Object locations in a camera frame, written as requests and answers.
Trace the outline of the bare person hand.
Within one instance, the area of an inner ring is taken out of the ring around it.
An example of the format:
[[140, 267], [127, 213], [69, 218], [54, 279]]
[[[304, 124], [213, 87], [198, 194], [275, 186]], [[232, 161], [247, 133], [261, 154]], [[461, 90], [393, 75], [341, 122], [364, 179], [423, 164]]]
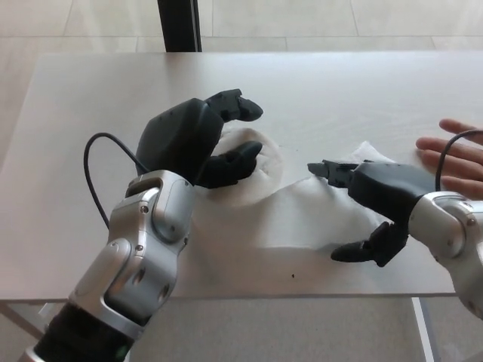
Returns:
[[[448, 191], [458, 192], [472, 200], [482, 200], [482, 135], [466, 137], [475, 146], [460, 142], [452, 145], [445, 157], [441, 185]], [[423, 166], [434, 173], [447, 140], [438, 137], [420, 137], [416, 140], [418, 157]]]

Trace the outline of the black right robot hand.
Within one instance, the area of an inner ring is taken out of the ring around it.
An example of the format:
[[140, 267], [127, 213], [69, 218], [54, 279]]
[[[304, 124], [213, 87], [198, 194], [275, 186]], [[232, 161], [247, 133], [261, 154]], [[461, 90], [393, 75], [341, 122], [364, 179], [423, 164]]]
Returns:
[[352, 200], [386, 217], [367, 239], [336, 248], [331, 259], [337, 262], [374, 261], [384, 267], [406, 246], [409, 217], [416, 203], [435, 191], [433, 176], [408, 164], [323, 160], [307, 167], [314, 176], [326, 179], [329, 186], [346, 189]]

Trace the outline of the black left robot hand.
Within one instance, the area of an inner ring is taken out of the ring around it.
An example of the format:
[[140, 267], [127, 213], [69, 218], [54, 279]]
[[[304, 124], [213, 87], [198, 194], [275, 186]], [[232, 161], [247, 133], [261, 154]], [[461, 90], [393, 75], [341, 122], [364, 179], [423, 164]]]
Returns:
[[257, 166], [260, 141], [245, 141], [219, 155], [213, 151], [224, 124], [256, 121], [263, 109], [239, 89], [205, 100], [192, 98], [152, 118], [137, 146], [137, 174], [169, 170], [194, 186], [218, 189], [248, 178]]

